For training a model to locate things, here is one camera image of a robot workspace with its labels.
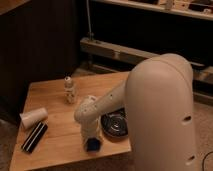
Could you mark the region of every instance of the wooden table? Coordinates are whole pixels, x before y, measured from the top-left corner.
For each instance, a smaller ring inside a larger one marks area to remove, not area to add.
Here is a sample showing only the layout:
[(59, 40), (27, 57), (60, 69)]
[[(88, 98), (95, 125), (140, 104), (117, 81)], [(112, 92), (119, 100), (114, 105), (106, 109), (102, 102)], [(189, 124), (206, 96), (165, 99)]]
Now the wooden table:
[(29, 87), (24, 112), (45, 107), (48, 130), (32, 154), (21, 150), (21, 145), (30, 131), (19, 128), (10, 170), (32, 170), (77, 161), (94, 159), (129, 152), (129, 139), (110, 141), (103, 137), (100, 151), (87, 153), (83, 149), (80, 125), (73, 114), (81, 100), (87, 95), (100, 97), (127, 78), (128, 73), (104, 74), (73, 78), (78, 91), (75, 104), (68, 104), (64, 91), (64, 80), (32, 83)]

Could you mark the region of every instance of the paper cup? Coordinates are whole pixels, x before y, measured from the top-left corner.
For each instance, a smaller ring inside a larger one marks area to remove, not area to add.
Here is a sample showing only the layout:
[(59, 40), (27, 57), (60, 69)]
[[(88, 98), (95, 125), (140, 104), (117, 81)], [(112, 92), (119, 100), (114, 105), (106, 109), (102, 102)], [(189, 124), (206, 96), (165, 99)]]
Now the paper cup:
[(29, 129), (34, 124), (46, 119), (47, 116), (48, 114), (45, 108), (39, 108), (20, 114), (21, 122), (24, 126), (24, 129)]

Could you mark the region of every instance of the wall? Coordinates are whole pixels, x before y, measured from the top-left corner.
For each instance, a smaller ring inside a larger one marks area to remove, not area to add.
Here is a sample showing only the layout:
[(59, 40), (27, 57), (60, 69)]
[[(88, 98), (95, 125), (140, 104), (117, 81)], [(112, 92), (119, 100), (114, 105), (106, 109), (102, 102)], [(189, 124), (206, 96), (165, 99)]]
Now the wall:
[(19, 120), (30, 82), (78, 66), (76, 12), (75, 0), (31, 0), (0, 16), (0, 118)]

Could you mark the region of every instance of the white cylinder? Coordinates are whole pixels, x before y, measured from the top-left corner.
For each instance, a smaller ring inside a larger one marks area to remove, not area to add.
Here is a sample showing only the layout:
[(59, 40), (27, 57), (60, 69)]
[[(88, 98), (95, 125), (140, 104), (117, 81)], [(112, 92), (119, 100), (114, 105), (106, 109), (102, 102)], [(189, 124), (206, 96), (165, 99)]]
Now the white cylinder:
[(45, 108), (39, 108), (20, 114), (24, 129), (31, 128), (34, 124), (46, 119), (47, 116), (48, 114)]

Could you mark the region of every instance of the cable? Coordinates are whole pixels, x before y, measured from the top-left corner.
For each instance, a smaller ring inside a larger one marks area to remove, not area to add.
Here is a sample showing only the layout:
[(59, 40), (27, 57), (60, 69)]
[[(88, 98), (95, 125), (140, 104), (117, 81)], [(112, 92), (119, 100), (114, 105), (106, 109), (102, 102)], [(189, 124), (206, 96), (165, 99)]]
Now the cable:
[(205, 160), (206, 160), (206, 158), (212, 153), (213, 153), (213, 151), (210, 151), (204, 156), (204, 158), (202, 160), (202, 171), (205, 171)]

